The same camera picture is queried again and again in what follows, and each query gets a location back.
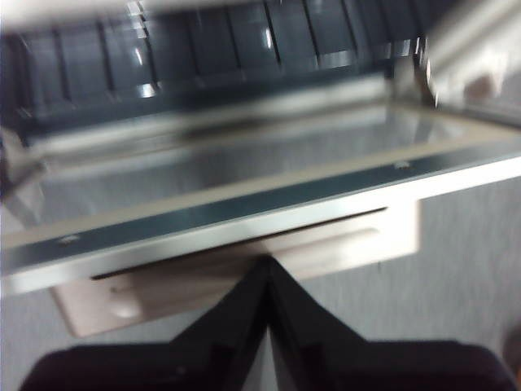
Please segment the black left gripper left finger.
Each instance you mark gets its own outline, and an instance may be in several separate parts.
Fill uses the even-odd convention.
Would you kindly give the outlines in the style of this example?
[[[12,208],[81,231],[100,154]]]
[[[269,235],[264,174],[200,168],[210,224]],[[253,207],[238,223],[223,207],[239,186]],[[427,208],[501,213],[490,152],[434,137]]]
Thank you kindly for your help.
[[[173,340],[81,345],[47,354],[23,390],[239,390],[264,338],[269,259],[259,260]]]

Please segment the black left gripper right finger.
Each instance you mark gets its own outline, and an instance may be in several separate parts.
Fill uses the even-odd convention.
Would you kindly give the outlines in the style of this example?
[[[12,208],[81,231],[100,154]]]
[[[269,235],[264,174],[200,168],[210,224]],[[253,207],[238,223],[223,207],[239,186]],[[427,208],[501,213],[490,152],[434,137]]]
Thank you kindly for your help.
[[[270,262],[270,328],[298,390],[514,390],[490,350],[450,340],[367,340]]]

